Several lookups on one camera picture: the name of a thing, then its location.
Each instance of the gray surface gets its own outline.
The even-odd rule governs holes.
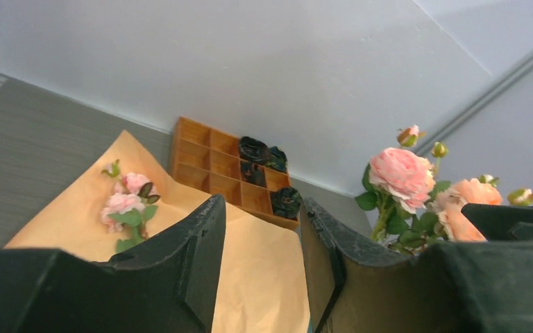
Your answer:
[[[171,137],[17,80],[0,89],[0,246],[79,177],[126,129],[167,167]],[[370,227],[352,198],[294,180],[339,220]]]

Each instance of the wooden box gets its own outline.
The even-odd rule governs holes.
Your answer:
[[[259,166],[264,187],[242,180],[238,138],[184,117],[173,131],[170,172],[184,185],[209,194],[222,194],[226,201],[252,215],[295,230],[298,219],[273,215],[270,193],[291,186],[288,173]]]

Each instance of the compartment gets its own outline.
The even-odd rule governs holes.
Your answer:
[[[240,190],[240,181],[238,180],[211,173],[210,193],[223,195],[226,201],[233,205],[242,204],[242,192]]]
[[[218,130],[211,131],[211,148],[235,157],[239,156],[238,138]]]
[[[180,119],[180,137],[182,139],[209,147],[210,132],[210,128],[205,125],[190,119]]]
[[[194,166],[179,163],[176,167],[175,180],[183,185],[210,191],[210,173],[206,170],[197,169]]]
[[[211,152],[211,171],[230,178],[240,179],[238,158],[218,151]]]
[[[264,178],[264,167],[248,161],[240,161],[240,177],[244,182],[266,187],[267,182]]]
[[[266,188],[269,191],[275,192],[283,187],[291,186],[289,183],[289,176],[286,173],[264,168],[264,174],[266,176]]]
[[[180,140],[177,160],[192,167],[210,169],[210,149],[193,142]]]
[[[242,182],[242,207],[254,212],[273,214],[267,189]]]

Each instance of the kraft paper sheet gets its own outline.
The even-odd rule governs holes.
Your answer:
[[[177,183],[132,135],[123,131],[6,248],[55,247],[85,260],[109,260],[115,253],[116,240],[123,235],[107,233],[107,227],[99,220],[113,185],[100,172],[117,159],[123,173],[148,176],[161,195],[155,217],[146,224],[149,235],[179,222],[210,197]],[[305,333],[310,315],[298,235],[229,203],[226,216],[213,332]]]

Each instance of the peony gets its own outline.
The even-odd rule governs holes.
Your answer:
[[[113,192],[114,193],[128,192],[131,194],[138,194],[142,186],[144,186],[144,184],[148,182],[150,182],[150,179],[148,179],[148,177],[140,173],[130,172],[127,175],[121,177],[121,180],[119,180],[119,182],[115,183],[115,186],[113,187]],[[156,186],[152,186],[152,190],[150,191],[150,195],[153,195],[153,194],[158,194],[156,191]]]
[[[371,159],[369,182],[389,192],[401,207],[414,214],[430,197],[435,182],[432,163],[411,151],[387,148]]]
[[[483,184],[477,178],[461,180],[444,192],[438,193],[429,210],[437,213],[440,224],[448,238],[453,241],[485,241],[485,237],[461,213],[467,203],[500,205],[502,196],[490,184]]]
[[[133,210],[144,210],[146,206],[142,199],[137,194],[122,194],[116,193],[109,197],[103,210],[101,210],[101,221],[108,226],[108,232],[122,231],[123,225],[114,219],[111,219],[109,214],[123,214]]]

